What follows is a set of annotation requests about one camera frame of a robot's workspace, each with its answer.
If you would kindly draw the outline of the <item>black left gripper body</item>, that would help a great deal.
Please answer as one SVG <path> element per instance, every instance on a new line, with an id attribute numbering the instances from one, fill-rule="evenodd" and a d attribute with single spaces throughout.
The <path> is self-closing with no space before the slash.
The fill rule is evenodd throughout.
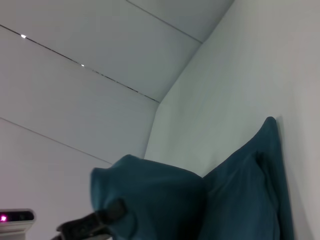
<path id="1" fill-rule="evenodd" d="M 96 215 L 68 221 L 57 227 L 56 240 L 109 240 L 112 238 L 107 226 Z"/>

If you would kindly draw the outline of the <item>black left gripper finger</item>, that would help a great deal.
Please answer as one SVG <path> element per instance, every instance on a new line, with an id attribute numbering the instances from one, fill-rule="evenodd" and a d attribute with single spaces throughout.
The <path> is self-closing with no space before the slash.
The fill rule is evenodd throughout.
<path id="1" fill-rule="evenodd" d="M 95 214 L 101 224 L 111 225 L 127 214 L 127 207 L 123 199 L 117 199 L 111 202 L 106 209 L 99 210 Z"/>

